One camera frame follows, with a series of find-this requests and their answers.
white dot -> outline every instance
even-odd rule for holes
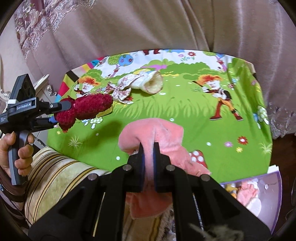
[[[198,159],[198,161],[200,161],[200,162],[203,162],[203,161],[204,161],[204,159],[203,159],[202,156],[199,156],[197,159]]]

red fuzzy cloth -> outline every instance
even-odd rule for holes
[[[109,109],[113,103],[112,96],[109,94],[91,94],[76,100],[68,96],[61,101],[66,100],[71,102],[71,108],[54,114],[63,132],[67,132],[75,124],[76,119],[93,119],[98,113]]]

cartoon boy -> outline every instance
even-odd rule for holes
[[[243,118],[237,113],[237,110],[233,107],[231,101],[231,95],[227,90],[224,90],[220,86],[220,81],[222,78],[219,75],[203,74],[198,78],[198,81],[193,81],[194,83],[202,87],[203,92],[211,94],[214,98],[218,99],[218,104],[216,108],[215,115],[210,118],[211,121],[222,119],[220,115],[220,109],[222,105],[228,106],[231,113],[234,115],[237,121],[242,121]],[[203,86],[207,84],[211,87],[211,90]]]
[[[91,76],[84,76],[78,79],[78,84],[75,85],[74,91],[76,92],[76,98],[87,96],[91,94],[91,90],[100,85],[99,82],[95,80],[95,78]]]

cartoon print tablecloth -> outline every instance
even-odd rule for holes
[[[116,84],[126,74],[152,70],[163,77],[159,93],[132,89],[128,100],[133,104],[114,102],[112,113],[78,121],[67,133],[59,127],[49,130],[49,146],[112,171],[128,159],[117,146],[124,126],[158,117],[184,127],[183,146],[194,161],[206,162],[216,181],[266,173],[272,147],[269,122],[259,83],[242,59],[195,50],[120,54],[68,72],[59,94],[77,98],[104,89],[109,81]]]

striped sleeve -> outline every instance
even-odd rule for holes
[[[29,226],[24,218],[24,200],[26,184],[13,186],[11,178],[0,167],[0,201],[3,202],[8,213],[14,221],[23,229]]]

